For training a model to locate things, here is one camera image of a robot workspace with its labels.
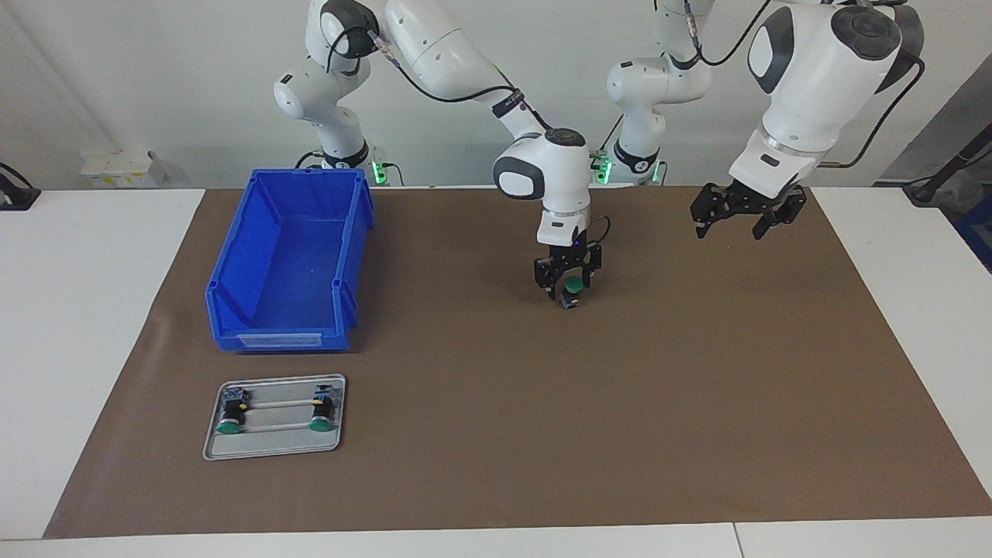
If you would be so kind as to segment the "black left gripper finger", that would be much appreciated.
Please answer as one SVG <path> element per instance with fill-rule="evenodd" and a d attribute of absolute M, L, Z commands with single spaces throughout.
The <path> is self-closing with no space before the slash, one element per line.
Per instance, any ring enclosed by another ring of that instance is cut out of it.
<path fill-rule="evenodd" d="M 807 204 L 807 194 L 787 193 L 780 200 L 763 201 L 759 205 L 759 220 L 752 233 L 755 239 L 762 239 L 770 229 L 780 225 L 791 225 Z"/>
<path fill-rule="evenodd" d="M 731 205 L 732 186 L 718 186 L 718 184 L 706 184 L 699 194 L 690 204 L 690 213 L 697 238 L 706 237 L 709 229 L 716 222 L 732 218 L 735 209 Z"/>

